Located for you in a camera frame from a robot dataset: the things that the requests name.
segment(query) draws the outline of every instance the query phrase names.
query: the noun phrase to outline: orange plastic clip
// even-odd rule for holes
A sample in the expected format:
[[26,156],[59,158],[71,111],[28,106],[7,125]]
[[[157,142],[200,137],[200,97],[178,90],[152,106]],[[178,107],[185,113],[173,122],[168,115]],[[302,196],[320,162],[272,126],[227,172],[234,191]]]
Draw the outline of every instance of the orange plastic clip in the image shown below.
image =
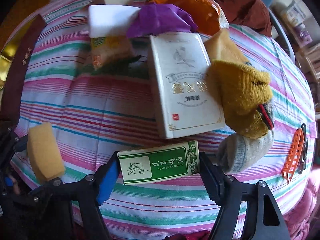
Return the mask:
[[282,175],[287,180],[287,183],[290,184],[291,179],[296,171],[296,168],[299,164],[300,155],[303,150],[304,136],[301,128],[298,128],[294,135],[292,144],[287,156],[287,160],[284,163],[284,168],[282,169]]

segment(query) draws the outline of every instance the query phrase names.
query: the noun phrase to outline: bed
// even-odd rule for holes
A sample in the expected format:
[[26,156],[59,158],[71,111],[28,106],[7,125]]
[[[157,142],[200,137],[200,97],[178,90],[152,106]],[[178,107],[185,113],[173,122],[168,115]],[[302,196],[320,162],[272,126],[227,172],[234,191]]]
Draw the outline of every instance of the bed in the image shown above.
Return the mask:
[[[94,173],[115,150],[168,143],[156,130],[145,63],[148,39],[133,41],[142,58],[128,70],[91,75],[90,2],[58,0],[24,21],[39,13],[47,26],[28,65],[15,132],[21,137],[30,127],[52,123],[66,167],[65,183]],[[230,27],[230,37],[255,68],[270,73],[276,118],[275,142],[268,154],[234,176],[249,183],[266,181],[286,214],[302,197],[312,165],[316,123],[311,92],[301,71],[273,39],[238,25]],[[281,170],[293,133],[303,122],[307,124],[307,169],[287,184]],[[199,150],[210,154],[232,133],[225,127],[187,139],[197,140]],[[39,185],[26,152],[17,153],[11,164],[28,186]],[[81,223],[76,202],[73,209]],[[199,175],[135,186],[122,185],[120,175],[100,210],[114,239],[163,239],[175,233],[211,230],[219,207],[210,201]],[[242,203],[234,238],[241,235],[245,210],[246,203]]]

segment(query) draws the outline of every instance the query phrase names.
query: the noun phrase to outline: yellow sock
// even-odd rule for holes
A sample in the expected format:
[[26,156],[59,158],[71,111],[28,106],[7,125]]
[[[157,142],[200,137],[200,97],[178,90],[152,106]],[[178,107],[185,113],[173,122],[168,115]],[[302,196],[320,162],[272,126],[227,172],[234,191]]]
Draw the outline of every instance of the yellow sock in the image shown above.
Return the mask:
[[215,80],[219,86],[226,124],[247,138],[256,139],[267,134],[273,127],[273,124],[266,125],[265,116],[269,120],[270,115],[263,115],[257,109],[268,104],[273,96],[269,73],[251,66],[230,40],[226,29],[222,29],[204,45],[211,61],[208,90],[213,97],[217,97],[217,87],[211,85]]

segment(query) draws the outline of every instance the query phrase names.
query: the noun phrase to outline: plastic bag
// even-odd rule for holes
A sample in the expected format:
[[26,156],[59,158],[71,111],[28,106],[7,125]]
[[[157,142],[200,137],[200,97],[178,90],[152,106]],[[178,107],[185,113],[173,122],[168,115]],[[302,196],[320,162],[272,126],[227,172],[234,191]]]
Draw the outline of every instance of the plastic bag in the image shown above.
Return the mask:
[[125,36],[91,38],[91,57],[94,69],[98,69],[113,61],[133,57],[133,48]]
[[167,32],[195,32],[198,26],[184,10],[173,4],[148,3],[127,31],[127,38]]
[[219,4],[214,0],[152,0],[155,3],[174,4],[191,15],[198,31],[215,35],[220,29],[229,28],[229,23]]

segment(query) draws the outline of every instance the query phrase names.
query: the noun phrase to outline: purple cloth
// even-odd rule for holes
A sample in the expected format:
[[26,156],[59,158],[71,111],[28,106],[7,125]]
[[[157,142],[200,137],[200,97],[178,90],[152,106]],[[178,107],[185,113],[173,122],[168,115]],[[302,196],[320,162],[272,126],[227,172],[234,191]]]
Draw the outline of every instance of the purple cloth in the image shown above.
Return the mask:
[[191,16],[173,4],[144,5],[127,31],[127,38],[167,32],[194,32],[198,26]]

